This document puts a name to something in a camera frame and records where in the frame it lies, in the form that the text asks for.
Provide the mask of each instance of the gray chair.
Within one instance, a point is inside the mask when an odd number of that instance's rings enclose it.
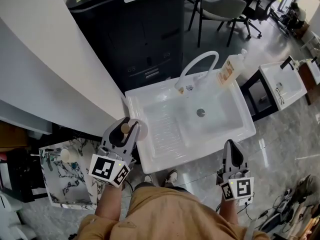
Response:
[[[232,22],[232,28],[227,42],[227,47],[235,29],[236,22],[244,22],[238,17],[242,14],[247,3],[243,0],[196,0],[189,24],[190,31],[196,10],[200,13],[199,17],[199,32],[198,32],[198,47],[200,47],[202,20],[212,20],[221,22],[217,31],[219,31],[224,22]]]

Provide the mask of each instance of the marble countertop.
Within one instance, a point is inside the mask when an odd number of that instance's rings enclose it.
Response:
[[[104,184],[89,176],[88,172],[92,154],[98,152],[100,144],[97,141],[76,138],[39,149],[42,157],[46,149],[60,150],[62,148],[75,149],[79,155],[78,161],[73,164],[62,162],[60,156],[57,155],[50,156],[50,166],[47,158],[43,159],[41,169],[52,206],[78,210],[97,208]]]

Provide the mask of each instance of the chair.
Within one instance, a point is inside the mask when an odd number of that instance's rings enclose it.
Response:
[[[271,14],[271,5],[276,1],[276,0],[244,0],[246,1],[246,7],[243,10],[243,15],[245,16],[244,19],[244,24],[246,25],[246,29],[248,30],[248,36],[247,39],[251,38],[251,32],[250,32],[250,27],[254,28],[259,32],[258,38],[262,37],[262,32],[254,26],[250,20],[258,20],[259,22],[261,21],[266,21],[270,14]],[[252,2],[255,1],[255,8],[251,8],[250,5]]]
[[[190,31],[191,29],[197,10],[200,13],[197,46],[200,47],[202,20],[212,20],[221,22],[221,24],[217,28],[217,31],[221,29],[224,22],[233,22],[229,39],[226,45],[227,47],[229,47],[236,22],[244,22],[243,19],[238,19],[238,17],[242,14],[244,8],[246,7],[246,4],[247,3],[243,0],[196,0],[188,31]]]

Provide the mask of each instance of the gray floor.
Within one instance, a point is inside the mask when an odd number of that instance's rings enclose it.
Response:
[[[185,3],[185,29],[191,17],[192,5]],[[265,63],[284,60],[288,55],[303,59],[299,52],[300,43],[285,37],[271,19],[261,25],[262,38],[252,30],[252,39],[246,41],[247,30],[239,23],[232,37],[231,45],[226,47],[230,29],[223,26],[219,33],[219,22],[204,21],[201,47],[197,48],[199,15],[196,14],[191,31],[185,32],[184,60],[186,65],[196,56],[210,50],[219,52],[220,67],[228,55],[248,51],[245,60],[249,74]],[[206,60],[196,65],[193,72],[208,70],[211,61]],[[264,210],[271,208],[278,195],[286,188],[293,188],[298,179],[308,174],[319,175],[320,168],[320,101],[308,106],[301,98],[284,111],[276,112],[255,122],[256,135],[240,144],[249,156],[249,167],[254,176],[254,201],[248,207],[251,218],[257,217]],[[221,200],[221,190],[215,186],[215,172],[222,165],[222,152],[216,152],[202,159],[178,166],[177,186],[182,186],[196,195],[205,205],[216,209]],[[153,177],[161,182],[167,172],[162,171]],[[136,166],[129,175],[133,187],[142,179],[141,167]],[[130,202],[130,189],[123,191],[122,214],[124,218]],[[62,209],[50,206],[47,198],[23,205],[22,217],[38,233],[39,239],[67,239],[75,233],[81,219],[89,211]],[[248,225],[249,219],[242,211],[240,223]]]

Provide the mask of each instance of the sink drain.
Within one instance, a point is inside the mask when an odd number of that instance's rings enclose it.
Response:
[[[198,117],[203,118],[206,115],[206,111],[204,109],[202,109],[202,108],[199,108],[196,111],[196,114],[197,114]]]

